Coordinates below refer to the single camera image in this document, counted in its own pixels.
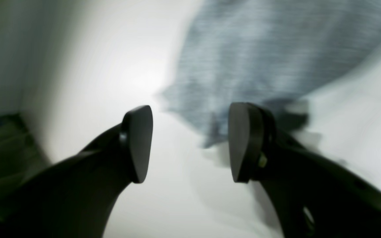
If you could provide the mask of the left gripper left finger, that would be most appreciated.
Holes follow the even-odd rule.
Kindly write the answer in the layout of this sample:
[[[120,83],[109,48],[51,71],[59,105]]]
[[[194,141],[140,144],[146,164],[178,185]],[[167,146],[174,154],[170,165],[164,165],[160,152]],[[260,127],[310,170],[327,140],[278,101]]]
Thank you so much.
[[[153,114],[128,111],[78,154],[0,200],[0,238],[101,238],[118,196],[144,182]]]

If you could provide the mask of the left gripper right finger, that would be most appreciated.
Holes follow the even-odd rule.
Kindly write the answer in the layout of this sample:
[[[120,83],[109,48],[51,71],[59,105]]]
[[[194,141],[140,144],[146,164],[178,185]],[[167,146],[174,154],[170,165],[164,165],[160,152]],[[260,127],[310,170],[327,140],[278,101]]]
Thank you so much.
[[[278,129],[269,110],[232,103],[228,143],[234,181],[260,182],[284,237],[381,238],[381,191]]]

